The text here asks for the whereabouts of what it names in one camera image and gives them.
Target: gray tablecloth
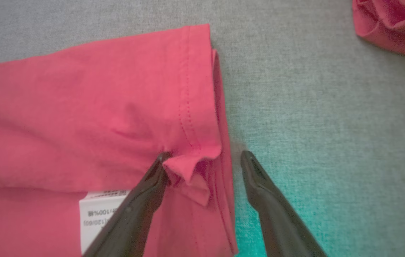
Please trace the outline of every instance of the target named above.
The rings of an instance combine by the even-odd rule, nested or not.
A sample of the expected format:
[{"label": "gray tablecloth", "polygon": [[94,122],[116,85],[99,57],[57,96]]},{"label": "gray tablecloth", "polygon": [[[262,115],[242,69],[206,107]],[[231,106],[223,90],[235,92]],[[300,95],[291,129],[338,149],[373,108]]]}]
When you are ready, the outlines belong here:
[{"label": "gray tablecloth", "polygon": [[329,256],[405,256],[405,57],[355,36],[350,0],[0,0],[0,62],[210,23],[242,257],[264,256],[253,151]]}]

